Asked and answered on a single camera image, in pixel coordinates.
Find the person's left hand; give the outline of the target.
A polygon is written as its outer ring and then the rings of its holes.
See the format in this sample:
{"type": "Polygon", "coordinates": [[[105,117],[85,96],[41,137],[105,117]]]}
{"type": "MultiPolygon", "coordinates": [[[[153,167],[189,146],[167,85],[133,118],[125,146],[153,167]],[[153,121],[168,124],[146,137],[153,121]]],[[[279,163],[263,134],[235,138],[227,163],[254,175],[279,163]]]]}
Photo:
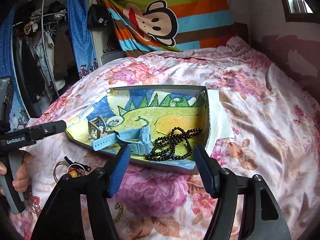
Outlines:
{"type": "Polygon", "coordinates": [[[28,165],[31,163],[33,156],[24,150],[19,150],[18,152],[23,155],[23,161],[16,172],[16,179],[12,184],[17,192],[25,192],[29,181],[28,165]]]}

